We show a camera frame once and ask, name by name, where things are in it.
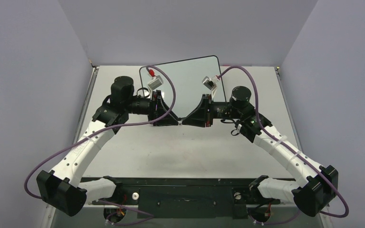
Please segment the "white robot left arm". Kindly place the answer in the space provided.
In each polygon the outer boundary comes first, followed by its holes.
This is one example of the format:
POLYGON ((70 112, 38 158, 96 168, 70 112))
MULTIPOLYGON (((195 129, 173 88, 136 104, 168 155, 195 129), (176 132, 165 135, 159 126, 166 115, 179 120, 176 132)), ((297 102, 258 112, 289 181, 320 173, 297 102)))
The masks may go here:
POLYGON ((50 171, 36 178, 41 199, 72 217, 89 201, 106 199, 110 204, 122 200, 123 191, 109 177, 90 182, 81 179, 98 152, 122 127, 144 123, 127 123, 129 114, 154 115, 160 110, 155 101, 134 95, 134 81, 117 77, 111 93, 96 110, 85 133, 66 151, 67 155, 50 171))

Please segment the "white whiteboard black frame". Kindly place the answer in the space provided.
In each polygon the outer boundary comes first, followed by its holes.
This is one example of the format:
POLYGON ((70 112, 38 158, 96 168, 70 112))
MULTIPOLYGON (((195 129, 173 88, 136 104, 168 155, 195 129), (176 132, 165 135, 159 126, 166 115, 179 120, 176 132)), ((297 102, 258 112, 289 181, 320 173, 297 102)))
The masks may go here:
MULTIPOLYGON (((154 65, 165 72, 172 80, 176 90, 176 101, 172 109, 174 114, 185 118, 199 104, 202 94, 211 94, 211 90, 202 84, 205 77, 213 78, 221 73, 219 59, 216 55, 179 60, 154 65)), ((173 100, 172 89, 167 79, 157 70, 150 68, 156 76, 163 79, 161 90, 165 103, 170 106, 173 100)), ((147 87, 152 77, 143 66, 139 69, 141 84, 147 87)), ((223 81, 217 83, 215 102, 226 102, 223 81)))

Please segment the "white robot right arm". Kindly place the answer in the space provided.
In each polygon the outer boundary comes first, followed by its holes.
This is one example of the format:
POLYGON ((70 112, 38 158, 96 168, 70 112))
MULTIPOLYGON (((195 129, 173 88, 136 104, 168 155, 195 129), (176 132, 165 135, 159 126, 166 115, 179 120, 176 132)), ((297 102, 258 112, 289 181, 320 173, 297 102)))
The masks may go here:
POLYGON ((250 199, 256 203, 268 199, 291 202, 304 214, 316 216, 336 197, 337 170, 331 165, 324 167, 312 161, 264 116, 260 115, 258 122, 250 97, 251 91, 244 86, 233 88, 228 102, 214 102, 211 95, 203 94, 198 106, 182 124, 210 127, 214 119, 232 120, 239 134, 266 151, 294 178, 288 181, 262 175, 249 185, 250 199))

